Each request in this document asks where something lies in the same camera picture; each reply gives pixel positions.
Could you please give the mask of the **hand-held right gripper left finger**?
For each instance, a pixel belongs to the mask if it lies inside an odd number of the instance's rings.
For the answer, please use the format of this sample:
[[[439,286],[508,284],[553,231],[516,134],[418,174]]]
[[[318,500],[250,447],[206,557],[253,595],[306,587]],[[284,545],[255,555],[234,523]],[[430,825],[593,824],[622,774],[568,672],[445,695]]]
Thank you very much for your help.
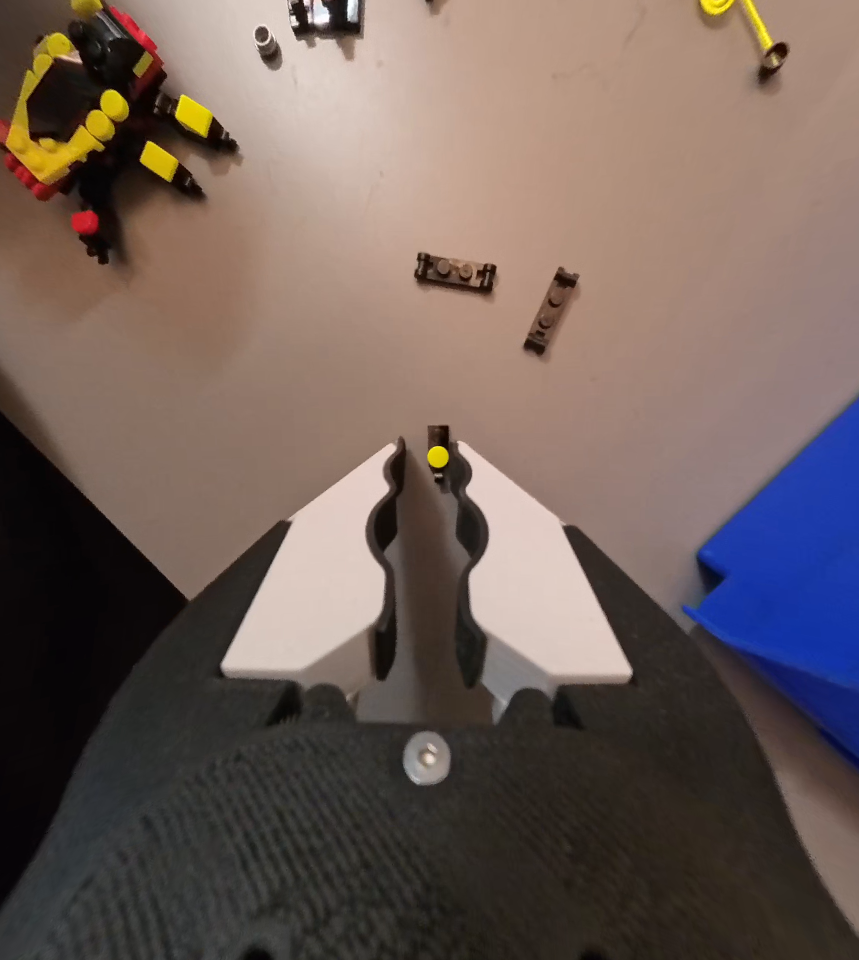
[[[388,547],[406,467],[407,445],[397,438],[283,524],[220,662],[225,678],[330,686],[354,704],[388,677],[398,637]]]

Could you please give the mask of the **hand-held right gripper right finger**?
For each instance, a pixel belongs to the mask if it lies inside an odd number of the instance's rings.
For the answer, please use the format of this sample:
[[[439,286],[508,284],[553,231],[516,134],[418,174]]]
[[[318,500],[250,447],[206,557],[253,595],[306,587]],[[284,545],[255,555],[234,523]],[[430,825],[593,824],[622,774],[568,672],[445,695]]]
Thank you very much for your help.
[[[633,677],[584,571],[575,529],[462,440],[449,490],[466,554],[457,586],[455,648],[467,689],[483,688],[492,719],[534,690],[625,686]]]

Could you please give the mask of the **black lego plate yellow tile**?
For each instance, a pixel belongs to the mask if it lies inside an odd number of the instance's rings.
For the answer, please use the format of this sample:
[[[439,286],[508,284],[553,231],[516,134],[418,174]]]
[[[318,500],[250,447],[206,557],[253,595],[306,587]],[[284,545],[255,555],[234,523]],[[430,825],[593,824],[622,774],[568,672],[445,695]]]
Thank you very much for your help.
[[[445,491],[451,460],[451,431],[447,424],[429,425],[426,428],[425,460],[436,487]]]

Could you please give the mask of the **yellow black red lego model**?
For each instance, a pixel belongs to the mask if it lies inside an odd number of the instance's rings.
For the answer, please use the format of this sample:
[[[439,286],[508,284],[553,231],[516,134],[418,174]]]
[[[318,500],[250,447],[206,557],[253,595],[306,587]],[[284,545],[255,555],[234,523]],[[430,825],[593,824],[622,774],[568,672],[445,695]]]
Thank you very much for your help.
[[[120,241],[113,190],[136,164],[185,197],[205,192],[153,138],[164,124],[212,150],[239,144],[206,106],[173,97],[157,44],[108,2],[71,2],[65,31],[38,37],[10,119],[0,118],[7,169],[39,201],[78,194],[71,226],[87,256],[107,265]]]

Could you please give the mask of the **blue plastic bin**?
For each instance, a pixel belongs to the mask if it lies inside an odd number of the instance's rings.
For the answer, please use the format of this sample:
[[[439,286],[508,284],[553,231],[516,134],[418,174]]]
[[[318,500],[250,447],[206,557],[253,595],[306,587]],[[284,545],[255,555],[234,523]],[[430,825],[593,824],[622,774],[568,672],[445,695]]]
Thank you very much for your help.
[[[685,614],[859,771],[859,396],[701,546]]]

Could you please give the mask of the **black knit sweater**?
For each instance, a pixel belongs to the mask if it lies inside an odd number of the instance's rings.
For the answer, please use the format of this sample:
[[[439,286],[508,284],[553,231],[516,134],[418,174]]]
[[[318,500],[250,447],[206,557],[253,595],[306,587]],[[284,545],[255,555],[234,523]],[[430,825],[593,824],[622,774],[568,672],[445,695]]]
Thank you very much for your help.
[[[0,411],[0,907],[184,595]]]

